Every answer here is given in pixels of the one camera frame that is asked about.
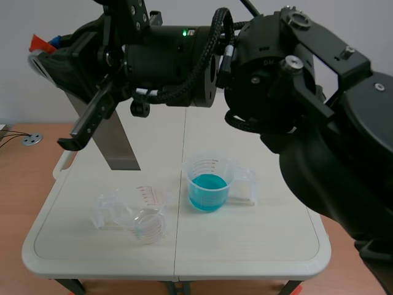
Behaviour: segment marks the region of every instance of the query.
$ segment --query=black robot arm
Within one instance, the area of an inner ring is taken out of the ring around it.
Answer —
[[[71,138],[78,151],[120,101],[210,107],[225,89],[232,127],[258,133],[279,154],[285,182],[309,208],[338,221],[387,293],[393,294],[393,78],[296,8],[233,23],[219,9],[211,26],[163,26],[143,0],[97,1],[104,14],[60,38],[31,64],[88,104]],[[234,30],[241,29],[238,36]],[[338,77],[326,100],[313,56]]]

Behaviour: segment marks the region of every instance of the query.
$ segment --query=table leg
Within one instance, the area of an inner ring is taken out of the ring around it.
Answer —
[[[166,290],[168,291],[169,295],[177,295],[176,286],[172,281],[161,281],[161,282],[165,284]]]
[[[303,281],[288,281],[278,295],[290,295]]]
[[[183,281],[183,294],[184,295],[191,295],[191,287],[190,287],[190,281]]]
[[[85,289],[79,280],[67,278],[67,279],[57,279],[55,281],[57,281],[60,285],[62,285],[66,289],[70,290],[75,295],[85,295]]]

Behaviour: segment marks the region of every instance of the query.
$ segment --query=white table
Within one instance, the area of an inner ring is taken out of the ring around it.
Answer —
[[[23,245],[30,271],[68,286],[80,278],[190,281],[282,279],[303,281],[322,272],[330,243],[318,214],[284,183],[278,157],[260,141],[224,122],[218,93],[210,109],[152,106],[146,119],[132,117],[130,102],[117,111],[141,171],[111,171],[90,141],[70,168],[56,166],[53,186]],[[204,214],[188,201],[181,163],[205,149],[222,150],[253,169],[259,204],[225,204]],[[130,243],[124,230],[96,230],[93,197],[147,179],[179,196],[168,210],[168,235],[152,245]]]

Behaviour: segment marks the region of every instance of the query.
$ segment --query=plastic measuring cup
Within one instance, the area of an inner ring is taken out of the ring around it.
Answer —
[[[255,173],[243,169],[219,152],[204,152],[183,165],[191,203],[203,211],[216,211],[228,199],[236,181],[249,184],[249,195],[239,196],[254,206],[257,201]]]
[[[105,214],[129,230],[142,243],[154,243],[166,232],[165,208],[171,199],[153,186],[117,189],[111,195],[100,195],[93,204],[91,220],[97,229],[105,225]]]

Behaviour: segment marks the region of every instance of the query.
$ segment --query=braided cable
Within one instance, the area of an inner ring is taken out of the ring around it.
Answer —
[[[233,29],[231,13],[229,9],[224,7],[217,9],[212,19],[208,40],[205,44],[205,47],[201,53],[201,56],[199,57],[198,63],[193,68],[192,72],[188,75],[186,80],[171,92],[159,91],[157,96],[142,95],[137,93],[136,90],[133,90],[132,97],[134,100],[150,104],[169,103],[171,101],[177,100],[187,92],[191,91],[196,85],[196,82],[202,77],[205,69],[208,67],[211,61],[212,55],[221,35],[222,25],[224,26],[225,41],[227,44],[233,45],[235,42],[235,31]]]
[[[234,23],[233,24],[233,29],[235,31],[241,30],[242,27],[244,27],[246,25],[246,23],[248,23],[248,22],[237,22],[237,23]]]
[[[237,119],[235,117],[235,114],[231,110],[229,110],[225,114],[225,121],[227,124],[231,125],[233,128],[236,128],[236,129],[239,129],[239,130],[242,130],[245,132],[261,133],[260,128],[257,124]]]

